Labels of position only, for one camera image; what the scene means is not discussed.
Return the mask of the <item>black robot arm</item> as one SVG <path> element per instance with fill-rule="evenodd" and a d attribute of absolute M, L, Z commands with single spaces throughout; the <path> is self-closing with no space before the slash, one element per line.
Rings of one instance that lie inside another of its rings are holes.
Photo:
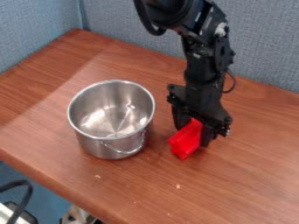
<path fill-rule="evenodd" d="M 203 124 L 200 145 L 208 146 L 219 136 L 230 134 L 232 117 L 220 98 L 232 75 L 235 51 L 230 46 L 230 26 L 226 13 L 212 0 L 134 0 L 147 31 L 162 36 L 172 30 L 182 38 L 187 61 L 184 84 L 168 86 L 167 101 L 172 104 L 172 119 L 178 129 L 191 119 Z"/>

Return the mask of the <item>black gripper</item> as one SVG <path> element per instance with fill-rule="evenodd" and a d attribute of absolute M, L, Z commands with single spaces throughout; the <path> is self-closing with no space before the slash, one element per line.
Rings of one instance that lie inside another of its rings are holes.
<path fill-rule="evenodd" d="M 220 97 L 226 93 L 224 80 L 219 79 L 210 84 L 167 86 L 167 101 L 172 104 L 174 126 L 180 130 L 196 119 L 203 124 L 200 132 L 200 146 L 207 148 L 218 135 L 230 134 L 232 117 L 220 104 Z"/>

